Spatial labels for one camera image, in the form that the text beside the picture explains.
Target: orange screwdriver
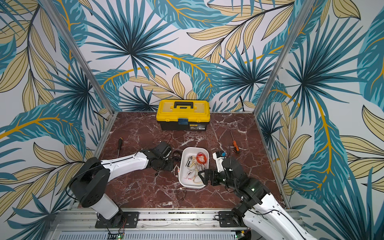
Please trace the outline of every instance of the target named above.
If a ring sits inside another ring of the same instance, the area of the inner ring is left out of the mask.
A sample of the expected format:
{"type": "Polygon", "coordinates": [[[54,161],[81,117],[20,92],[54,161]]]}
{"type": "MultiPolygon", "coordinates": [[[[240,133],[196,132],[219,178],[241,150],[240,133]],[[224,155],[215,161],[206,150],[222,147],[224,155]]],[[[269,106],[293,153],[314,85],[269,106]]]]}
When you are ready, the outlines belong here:
{"type": "Polygon", "coordinates": [[[233,146],[235,147],[235,153],[239,153],[240,150],[239,150],[239,147],[237,146],[237,143],[235,141],[235,139],[233,138],[233,135],[232,135],[232,132],[229,131],[231,133],[231,136],[232,136],[232,139],[233,139],[233,146]]]}

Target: blue component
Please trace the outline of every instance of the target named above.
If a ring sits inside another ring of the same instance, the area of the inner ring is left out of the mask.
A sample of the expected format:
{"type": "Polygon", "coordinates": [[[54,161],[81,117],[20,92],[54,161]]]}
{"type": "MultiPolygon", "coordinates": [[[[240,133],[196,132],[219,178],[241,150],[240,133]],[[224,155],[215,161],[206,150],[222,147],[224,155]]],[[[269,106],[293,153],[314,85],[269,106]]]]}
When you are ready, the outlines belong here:
{"type": "Polygon", "coordinates": [[[179,125],[188,125],[188,118],[179,118],[179,125]]]}

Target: screwdriver handle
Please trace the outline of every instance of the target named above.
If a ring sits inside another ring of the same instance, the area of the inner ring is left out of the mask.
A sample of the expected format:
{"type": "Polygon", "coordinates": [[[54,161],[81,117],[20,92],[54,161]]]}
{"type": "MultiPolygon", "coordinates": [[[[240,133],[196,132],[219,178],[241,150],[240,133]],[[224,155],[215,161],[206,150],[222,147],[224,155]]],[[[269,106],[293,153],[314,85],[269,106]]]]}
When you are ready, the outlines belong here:
{"type": "Polygon", "coordinates": [[[239,147],[237,146],[237,143],[235,140],[233,141],[233,146],[235,147],[235,153],[239,153],[240,150],[239,150],[239,147]]]}
{"type": "Polygon", "coordinates": [[[121,149],[121,145],[122,145],[122,137],[119,138],[119,142],[118,142],[118,150],[121,149]]]}

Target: white tray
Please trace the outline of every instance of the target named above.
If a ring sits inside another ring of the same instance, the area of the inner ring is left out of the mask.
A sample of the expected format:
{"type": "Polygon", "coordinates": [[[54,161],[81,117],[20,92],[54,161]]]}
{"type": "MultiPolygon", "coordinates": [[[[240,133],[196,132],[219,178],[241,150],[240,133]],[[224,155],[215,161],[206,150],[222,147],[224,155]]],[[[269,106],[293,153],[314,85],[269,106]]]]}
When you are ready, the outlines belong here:
{"type": "MultiPolygon", "coordinates": [[[[205,168],[208,169],[209,166],[209,153],[206,149],[200,148],[200,147],[187,147],[184,149],[183,154],[181,156],[181,162],[180,162],[180,172],[179,172],[179,182],[181,185],[187,188],[192,189],[201,189],[205,187],[203,183],[194,183],[193,180],[186,179],[187,172],[189,171],[186,167],[186,164],[188,162],[188,158],[190,156],[196,156],[199,152],[202,152],[207,157],[207,162],[204,164],[205,168]]],[[[199,176],[196,176],[195,182],[201,182],[201,179],[199,176]]]]}

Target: yellow toolbox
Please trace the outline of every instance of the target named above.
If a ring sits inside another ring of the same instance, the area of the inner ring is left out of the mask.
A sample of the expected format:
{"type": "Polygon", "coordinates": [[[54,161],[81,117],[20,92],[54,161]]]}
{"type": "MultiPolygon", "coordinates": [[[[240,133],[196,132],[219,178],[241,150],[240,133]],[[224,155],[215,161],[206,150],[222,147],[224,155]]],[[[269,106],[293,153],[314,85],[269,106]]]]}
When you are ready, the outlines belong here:
{"type": "Polygon", "coordinates": [[[205,131],[210,121],[209,103],[198,100],[161,100],[156,120],[162,130],[205,131]]]}

